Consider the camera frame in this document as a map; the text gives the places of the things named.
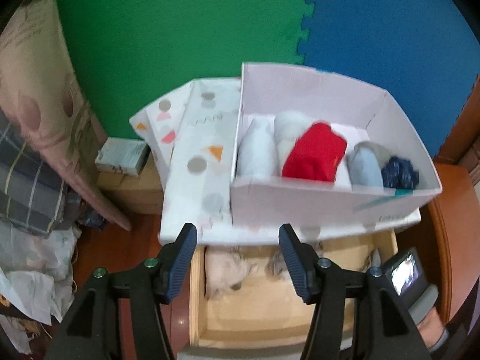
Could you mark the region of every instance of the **interlocking foam tile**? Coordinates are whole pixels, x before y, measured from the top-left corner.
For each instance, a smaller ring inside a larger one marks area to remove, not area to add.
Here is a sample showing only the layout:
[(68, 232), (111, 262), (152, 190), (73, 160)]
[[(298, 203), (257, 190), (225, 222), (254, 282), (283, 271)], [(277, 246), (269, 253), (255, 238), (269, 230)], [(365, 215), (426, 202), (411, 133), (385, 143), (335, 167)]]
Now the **interlocking foam tile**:
[(301, 63), (304, 0), (57, 0), (75, 74), (106, 132), (196, 78), (244, 61)]
[(387, 89), (430, 155), (480, 73), (480, 44), (452, 0), (305, 0), (304, 64)]

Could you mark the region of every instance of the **crumpled paper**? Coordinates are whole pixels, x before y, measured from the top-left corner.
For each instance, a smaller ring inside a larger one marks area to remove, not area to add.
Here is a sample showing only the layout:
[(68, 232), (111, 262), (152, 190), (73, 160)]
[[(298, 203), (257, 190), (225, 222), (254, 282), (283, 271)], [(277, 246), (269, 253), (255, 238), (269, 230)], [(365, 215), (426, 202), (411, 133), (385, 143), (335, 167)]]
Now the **crumpled paper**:
[(61, 322), (74, 300), (71, 256), (80, 234), (71, 227), (42, 239), (0, 222), (0, 294), (36, 321)]
[(19, 353), (24, 353), (26, 355), (32, 353), (29, 345), (30, 339), (25, 332), (25, 328), (18, 322), (17, 318), (0, 315), (0, 325)]

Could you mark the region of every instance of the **gray folded cloth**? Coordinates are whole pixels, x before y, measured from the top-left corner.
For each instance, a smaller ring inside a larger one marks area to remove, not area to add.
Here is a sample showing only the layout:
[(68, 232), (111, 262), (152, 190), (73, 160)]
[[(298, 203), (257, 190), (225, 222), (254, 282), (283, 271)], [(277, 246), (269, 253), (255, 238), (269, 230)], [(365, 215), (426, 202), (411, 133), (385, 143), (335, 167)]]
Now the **gray folded cloth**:
[(366, 147), (373, 151), (380, 169), (382, 169), (390, 160), (390, 158), (393, 156), (393, 153), (390, 150), (388, 150), (386, 147), (378, 143), (372, 142), (371, 140), (364, 140), (363, 142), (357, 143), (353, 148), (353, 151), (358, 150), (359, 148), (362, 148), (362, 147)]
[(355, 146), (346, 156), (346, 164), (352, 185), (383, 188), (382, 172), (372, 149)]
[(0, 110), (0, 219), (47, 236), (74, 224), (80, 202)]

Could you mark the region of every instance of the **light blue folded sock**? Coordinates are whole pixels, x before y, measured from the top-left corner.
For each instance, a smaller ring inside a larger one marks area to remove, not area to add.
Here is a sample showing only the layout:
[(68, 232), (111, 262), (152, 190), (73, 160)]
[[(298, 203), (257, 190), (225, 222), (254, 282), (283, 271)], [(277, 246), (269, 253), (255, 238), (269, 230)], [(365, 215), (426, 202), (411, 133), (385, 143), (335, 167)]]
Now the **light blue folded sock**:
[(346, 156), (352, 185), (383, 188), (383, 179), (377, 157), (372, 149), (356, 146)]

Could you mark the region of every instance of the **teal stripe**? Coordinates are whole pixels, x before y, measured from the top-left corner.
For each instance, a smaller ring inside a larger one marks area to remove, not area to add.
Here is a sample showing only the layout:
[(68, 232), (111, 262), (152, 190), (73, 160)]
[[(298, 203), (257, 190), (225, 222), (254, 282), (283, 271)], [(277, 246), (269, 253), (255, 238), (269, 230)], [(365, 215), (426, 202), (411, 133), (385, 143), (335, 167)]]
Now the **teal stripe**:
[(333, 73), (333, 72), (328, 71), (328, 70), (322, 70), (322, 69), (317, 69), (317, 68), (315, 68), (315, 70), (318, 71), (319, 73), (327, 73), (327, 74)]
[(354, 212), (366, 210), (367, 208), (379, 206), (380, 204), (384, 204), (384, 203), (387, 203), (391, 200), (398, 199), (398, 198), (401, 198), (403, 196), (412, 195), (412, 194), (413, 194), (412, 190), (395, 190), (395, 195), (393, 195), (393, 196), (382, 196), (381, 198), (372, 200), (371, 202), (364, 203), (364, 204), (361, 204), (357, 207), (354, 207), (353, 210), (354, 210)]

